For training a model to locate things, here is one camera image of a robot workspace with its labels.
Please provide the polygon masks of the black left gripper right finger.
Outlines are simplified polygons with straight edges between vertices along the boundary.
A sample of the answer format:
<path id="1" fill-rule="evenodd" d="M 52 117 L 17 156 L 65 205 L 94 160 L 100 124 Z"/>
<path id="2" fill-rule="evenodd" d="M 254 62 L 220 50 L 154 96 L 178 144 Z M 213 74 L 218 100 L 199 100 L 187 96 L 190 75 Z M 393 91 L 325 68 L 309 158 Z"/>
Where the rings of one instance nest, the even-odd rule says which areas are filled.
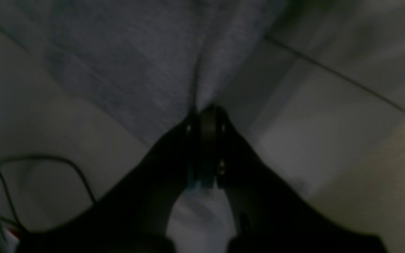
<path id="1" fill-rule="evenodd" d="M 265 165 L 217 108 L 217 182 L 230 204 L 237 235 L 228 253 L 385 253 L 374 234 L 353 232 L 322 215 Z"/>

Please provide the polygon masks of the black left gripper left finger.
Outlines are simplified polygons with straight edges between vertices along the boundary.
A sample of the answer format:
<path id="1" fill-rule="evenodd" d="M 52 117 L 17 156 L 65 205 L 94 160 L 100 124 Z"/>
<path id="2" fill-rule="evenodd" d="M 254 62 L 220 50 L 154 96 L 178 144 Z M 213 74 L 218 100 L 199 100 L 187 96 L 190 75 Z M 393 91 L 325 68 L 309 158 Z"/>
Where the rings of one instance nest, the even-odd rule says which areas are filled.
<path id="1" fill-rule="evenodd" d="M 195 114 L 151 148 L 103 198 L 71 222 L 24 236 L 18 253 L 175 253 L 168 218 L 187 186 Z"/>

